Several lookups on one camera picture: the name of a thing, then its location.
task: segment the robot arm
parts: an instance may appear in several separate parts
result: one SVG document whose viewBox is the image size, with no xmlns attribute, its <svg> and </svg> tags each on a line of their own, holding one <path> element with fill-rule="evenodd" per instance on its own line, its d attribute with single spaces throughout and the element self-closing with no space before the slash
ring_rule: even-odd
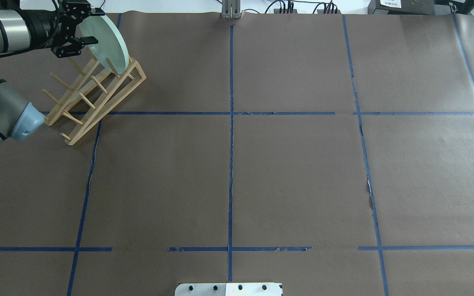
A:
<svg viewBox="0 0 474 296">
<path fill-rule="evenodd" d="M 0 58 L 49 48 L 57 58 L 78 56 L 94 37 L 75 36 L 77 25 L 89 16 L 105 15 L 86 0 L 58 0 L 56 11 L 0 10 Z M 43 115 L 0 77 L 0 142 L 21 141 L 43 124 Z"/>
</svg>

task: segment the mounting bracket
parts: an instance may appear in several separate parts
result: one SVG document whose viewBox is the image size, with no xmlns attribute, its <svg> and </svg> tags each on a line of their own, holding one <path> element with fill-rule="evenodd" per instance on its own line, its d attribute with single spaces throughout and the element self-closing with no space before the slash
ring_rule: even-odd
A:
<svg viewBox="0 0 474 296">
<path fill-rule="evenodd" d="M 179 284 L 175 296 L 283 296 L 280 283 Z"/>
<path fill-rule="evenodd" d="M 241 0 L 221 0 L 222 1 L 222 18 L 223 19 L 240 19 L 241 18 Z"/>
</svg>

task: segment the label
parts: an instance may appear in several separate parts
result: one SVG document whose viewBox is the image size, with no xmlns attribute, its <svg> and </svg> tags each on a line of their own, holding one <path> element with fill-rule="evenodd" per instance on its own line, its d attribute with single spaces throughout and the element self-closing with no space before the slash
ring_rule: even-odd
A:
<svg viewBox="0 0 474 296">
<path fill-rule="evenodd" d="M 380 4 L 383 6 L 401 8 L 401 0 L 380 0 Z"/>
</svg>

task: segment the black cable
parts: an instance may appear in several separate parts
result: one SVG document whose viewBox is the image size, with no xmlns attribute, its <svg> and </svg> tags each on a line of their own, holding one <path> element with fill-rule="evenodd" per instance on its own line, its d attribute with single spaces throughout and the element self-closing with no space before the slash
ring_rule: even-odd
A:
<svg viewBox="0 0 474 296">
<path fill-rule="evenodd" d="M 268 12 L 268 10 L 272 7 L 272 5 L 274 5 L 275 2 L 281 2 L 283 4 L 282 7 L 281 7 L 281 3 L 279 4 L 279 12 L 281 12 L 281 10 L 286 9 L 286 3 L 283 0 L 275 0 L 274 2 L 271 2 L 271 4 L 267 7 L 267 10 L 265 10 L 265 13 Z"/>
<path fill-rule="evenodd" d="M 332 0 L 330 0 L 329 2 L 329 5 L 328 5 L 328 8 L 326 9 L 326 11 L 323 11 L 324 14 L 330 14 L 330 12 L 332 11 L 332 9 L 334 9 L 334 2 L 332 2 Z"/>
<path fill-rule="evenodd" d="M 299 0 L 291 0 L 292 2 L 300 2 L 300 3 L 314 3 L 314 4 L 318 4 L 318 3 L 321 3 L 321 2 L 312 2 L 312 1 L 299 1 Z"/>
<path fill-rule="evenodd" d="M 255 12 L 257 12 L 258 14 L 261 14 L 260 12 L 256 11 L 255 9 L 252 9 L 252 8 L 248 8 L 248 9 L 245 9 L 245 10 L 243 10 L 243 11 L 255 11 Z"/>
<path fill-rule="evenodd" d="M 323 4 L 325 7 L 323 9 L 327 9 L 327 4 L 325 2 L 320 2 L 318 5 L 316 5 L 316 7 L 314 8 L 314 11 L 312 11 L 312 14 L 316 13 L 316 11 L 318 10 L 318 7 Z"/>
<path fill-rule="evenodd" d="M 60 8 L 58 7 L 58 4 L 56 3 L 56 0 L 51 0 L 51 1 L 52 1 L 52 4 L 54 4 L 54 7 L 56 8 L 56 10 L 55 10 L 56 11 L 56 25 L 54 25 L 54 28 L 52 28 L 52 30 L 51 30 L 51 37 L 49 37 L 49 39 L 47 39 L 47 41 L 45 41 L 44 43 L 38 45 L 34 49 L 23 49 L 22 51 L 17 51 L 17 52 L 13 52 L 13 53 L 0 54 L 0 58 L 7 58 L 9 56 L 16 56 L 18 54 L 31 52 L 33 50 L 40 49 L 40 48 L 44 47 L 49 42 L 52 42 L 52 40 L 54 39 L 54 36 L 56 35 L 56 31 L 58 30 L 58 22 L 59 22 L 59 19 L 60 19 Z"/>
</svg>

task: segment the plate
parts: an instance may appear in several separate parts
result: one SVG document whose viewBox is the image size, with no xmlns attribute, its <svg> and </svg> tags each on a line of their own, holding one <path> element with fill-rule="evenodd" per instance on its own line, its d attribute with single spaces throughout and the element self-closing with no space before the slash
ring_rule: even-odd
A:
<svg viewBox="0 0 474 296">
<path fill-rule="evenodd" d="M 100 64 L 113 72 L 107 63 L 111 60 L 118 74 L 123 74 L 129 66 L 128 47 L 115 24 L 107 16 L 90 16 L 79 25 L 83 36 L 94 36 L 98 44 L 88 45 Z"/>
</svg>

